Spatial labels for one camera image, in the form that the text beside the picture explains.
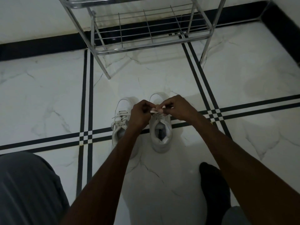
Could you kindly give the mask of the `chrome metal shoe rack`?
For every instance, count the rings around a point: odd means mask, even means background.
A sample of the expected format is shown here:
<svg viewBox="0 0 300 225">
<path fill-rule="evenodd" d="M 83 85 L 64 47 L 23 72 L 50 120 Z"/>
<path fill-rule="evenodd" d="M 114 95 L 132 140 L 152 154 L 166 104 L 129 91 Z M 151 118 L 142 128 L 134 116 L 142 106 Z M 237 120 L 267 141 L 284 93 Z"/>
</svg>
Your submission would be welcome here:
<svg viewBox="0 0 300 225">
<path fill-rule="evenodd" d="M 220 0 L 213 22 L 199 0 L 118 13 L 95 11 L 100 7 L 145 1 L 59 0 L 108 80 L 111 76 L 100 56 L 205 40 L 202 64 L 227 0 Z"/>
</svg>

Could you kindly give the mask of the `person's grey trousers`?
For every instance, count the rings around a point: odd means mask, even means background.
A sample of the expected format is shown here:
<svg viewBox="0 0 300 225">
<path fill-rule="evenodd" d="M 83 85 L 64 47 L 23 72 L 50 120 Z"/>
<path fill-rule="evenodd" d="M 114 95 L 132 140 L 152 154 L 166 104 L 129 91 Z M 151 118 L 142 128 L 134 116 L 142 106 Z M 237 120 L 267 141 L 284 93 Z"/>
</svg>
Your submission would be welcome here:
<svg viewBox="0 0 300 225">
<path fill-rule="evenodd" d="M 0 156 L 0 225 L 59 225 L 69 207 L 45 159 L 23 151 Z"/>
</svg>

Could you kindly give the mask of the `person's black sock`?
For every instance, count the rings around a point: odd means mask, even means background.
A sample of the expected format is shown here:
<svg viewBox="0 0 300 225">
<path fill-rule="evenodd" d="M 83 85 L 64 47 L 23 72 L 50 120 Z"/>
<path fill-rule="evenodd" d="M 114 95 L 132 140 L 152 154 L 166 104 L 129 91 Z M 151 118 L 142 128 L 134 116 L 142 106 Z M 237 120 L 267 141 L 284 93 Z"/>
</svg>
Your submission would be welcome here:
<svg viewBox="0 0 300 225">
<path fill-rule="evenodd" d="M 221 225 L 223 217 L 231 208 L 230 188 L 221 171 L 206 162 L 199 166 L 201 189 L 207 203 L 205 225 Z"/>
</svg>

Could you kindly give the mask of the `white sneaker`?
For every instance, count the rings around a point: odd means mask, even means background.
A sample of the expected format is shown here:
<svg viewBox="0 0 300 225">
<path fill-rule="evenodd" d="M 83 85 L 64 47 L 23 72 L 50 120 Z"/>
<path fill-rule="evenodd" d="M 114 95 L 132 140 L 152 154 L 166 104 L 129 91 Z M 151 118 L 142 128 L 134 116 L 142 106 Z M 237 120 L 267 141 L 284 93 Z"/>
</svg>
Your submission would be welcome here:
<svg viewBox="0 0 300 225">
<path fill-rule="evenodd" d="M 170 149 L 173 132 L 170 115 L 151 114 L 149 132 L 152 148 L 157 153 L 166 153 Z"/>
<path fill-rule="evenodd" d="M 133 106 L 137 102 L 135 97 L 124 97 L 119 102 L 115 109 L 115 115 L 111 124 L 112 140 L 110 148 L 113 150 L 118 141 L 124 136 L 124 133 L 128 127 L 130 114 Z"/>
</svg>

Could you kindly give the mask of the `person's right forearm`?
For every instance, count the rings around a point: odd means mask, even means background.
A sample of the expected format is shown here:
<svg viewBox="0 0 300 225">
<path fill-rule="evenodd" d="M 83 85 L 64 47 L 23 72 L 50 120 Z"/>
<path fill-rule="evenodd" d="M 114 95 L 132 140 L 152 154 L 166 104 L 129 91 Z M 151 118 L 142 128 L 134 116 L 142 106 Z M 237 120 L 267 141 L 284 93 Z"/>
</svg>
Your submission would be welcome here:
<svg viewBox="0 0 300 225">
<path fill-rule="evenodd" d="M 219 131 L 203 115 L 187 121 L 200 134 L 253 225 L 300 225 L 300 194 Z"/>
</svg>

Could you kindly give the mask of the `person's right hand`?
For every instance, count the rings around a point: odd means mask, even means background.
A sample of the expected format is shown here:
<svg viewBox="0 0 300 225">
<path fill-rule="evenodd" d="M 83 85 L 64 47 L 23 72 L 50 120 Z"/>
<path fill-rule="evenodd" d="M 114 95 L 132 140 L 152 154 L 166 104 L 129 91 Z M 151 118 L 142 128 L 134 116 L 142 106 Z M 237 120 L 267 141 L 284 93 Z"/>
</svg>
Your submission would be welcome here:
<svg viewBox="0 0 300 225">
<path fill-rule="evenodd" d="M 173 116 L 174 118 L 192 124 L 193 120 L 199 115 L 197 110 L 181 95 L 175 95 L 167 100 L 174 101 Z"/>
</svg>

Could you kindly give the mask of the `person's left forearm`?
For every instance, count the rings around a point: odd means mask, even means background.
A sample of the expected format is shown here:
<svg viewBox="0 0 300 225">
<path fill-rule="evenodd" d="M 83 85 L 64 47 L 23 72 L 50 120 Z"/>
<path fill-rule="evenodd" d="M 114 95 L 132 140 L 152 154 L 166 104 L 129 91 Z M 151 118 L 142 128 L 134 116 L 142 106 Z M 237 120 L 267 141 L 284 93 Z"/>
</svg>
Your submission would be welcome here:
<svg viewBox="0 0 300 225">
<path fill-rule="evenodd" d="M 113 225 L 137 137 L 148 125 L 130 124 L 108 158 L 76 198 L 59 225 Z"/>
</svg>

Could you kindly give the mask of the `person's left hand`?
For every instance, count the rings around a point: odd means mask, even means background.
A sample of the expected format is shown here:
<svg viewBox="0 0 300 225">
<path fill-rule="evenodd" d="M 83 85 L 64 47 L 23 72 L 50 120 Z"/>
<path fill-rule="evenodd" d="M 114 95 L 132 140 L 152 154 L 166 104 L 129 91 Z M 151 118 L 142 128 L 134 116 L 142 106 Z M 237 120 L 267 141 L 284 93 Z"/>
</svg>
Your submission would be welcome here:
<svg viewBox="0 0 300 225">
<path fill-rule="evenodd" d="M 131 110 L 128 128 L 141 132 L 148 125 L 151 116 L 151 113 L 142 112 L 141 102 L 138 102 Z"/>
</svg>

